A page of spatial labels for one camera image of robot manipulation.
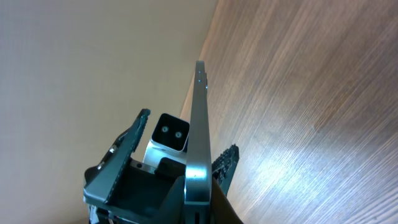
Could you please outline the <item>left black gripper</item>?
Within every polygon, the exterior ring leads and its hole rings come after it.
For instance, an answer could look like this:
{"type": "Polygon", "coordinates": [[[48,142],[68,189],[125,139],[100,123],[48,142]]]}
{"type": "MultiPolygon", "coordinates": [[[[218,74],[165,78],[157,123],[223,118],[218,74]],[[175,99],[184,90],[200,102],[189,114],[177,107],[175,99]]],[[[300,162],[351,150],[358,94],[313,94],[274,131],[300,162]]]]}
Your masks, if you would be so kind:
{"type": "Polygon", "coordinates": [[[86,203],[90,223],[185,223],[186,165],[130,159],[109,203],[86,203]]]}

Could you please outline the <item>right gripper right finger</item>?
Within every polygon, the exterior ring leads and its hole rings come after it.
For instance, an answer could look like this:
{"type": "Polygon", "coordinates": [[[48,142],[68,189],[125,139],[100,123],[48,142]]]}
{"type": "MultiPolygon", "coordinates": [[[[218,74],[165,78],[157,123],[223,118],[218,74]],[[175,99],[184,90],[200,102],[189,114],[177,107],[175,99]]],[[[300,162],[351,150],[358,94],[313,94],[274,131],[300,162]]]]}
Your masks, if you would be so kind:
{"type": "Polygon", "coordinates": [[[212,163],[212,175],[216,179],[220,189],[228,194],[233,175],[239,161],[239,147],[231,145],[212,163]]]}

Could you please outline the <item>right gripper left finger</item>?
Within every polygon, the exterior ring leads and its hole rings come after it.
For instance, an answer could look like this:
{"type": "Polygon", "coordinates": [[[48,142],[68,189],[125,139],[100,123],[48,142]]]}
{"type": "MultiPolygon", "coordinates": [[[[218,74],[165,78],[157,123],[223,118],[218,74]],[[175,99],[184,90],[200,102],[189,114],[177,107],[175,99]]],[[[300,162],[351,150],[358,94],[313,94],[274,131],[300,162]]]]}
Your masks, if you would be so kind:
{"type": "Polygon", "coordinates": [[[142,109],[134,122],[112,143],[98,165],[84,173],[83,201],[85,203],[109,203],[126,167],[144,133],[149,109],[142,109]]]}

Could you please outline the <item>blue screen smartphone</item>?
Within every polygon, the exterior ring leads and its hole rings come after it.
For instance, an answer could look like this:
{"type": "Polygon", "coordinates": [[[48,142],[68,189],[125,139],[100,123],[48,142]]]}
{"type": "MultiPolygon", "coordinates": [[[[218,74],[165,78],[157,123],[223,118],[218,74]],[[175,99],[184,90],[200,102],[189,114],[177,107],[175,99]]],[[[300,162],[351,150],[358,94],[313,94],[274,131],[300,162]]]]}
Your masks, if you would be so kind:
{"type": "Polygon", "coordinates": [[[205,63],[197,61],[185,170],[184,217],[187,224],[208,223],[211,202],[211,149],[205,63]]]}

